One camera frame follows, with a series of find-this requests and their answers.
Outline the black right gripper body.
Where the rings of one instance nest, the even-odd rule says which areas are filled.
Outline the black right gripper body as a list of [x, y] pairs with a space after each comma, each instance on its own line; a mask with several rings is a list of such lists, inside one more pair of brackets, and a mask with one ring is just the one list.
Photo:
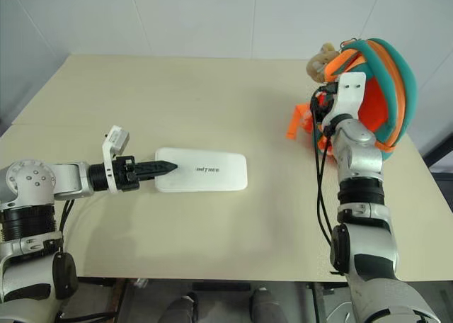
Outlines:
[[331, 111], [336, 94], [337, 83], [327, 83], [315, 90], [310, 100], [310, 111], [316, 123], [321, 123]]

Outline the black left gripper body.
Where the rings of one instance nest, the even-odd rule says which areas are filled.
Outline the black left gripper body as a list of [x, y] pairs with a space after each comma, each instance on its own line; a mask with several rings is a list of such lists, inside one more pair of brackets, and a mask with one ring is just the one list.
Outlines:
[[116, 188], [119, 191], [135, 191], [139, 189], [139, 180], [135, 171], [133, 156], [117, 157], [113, 160], [113, 173]]

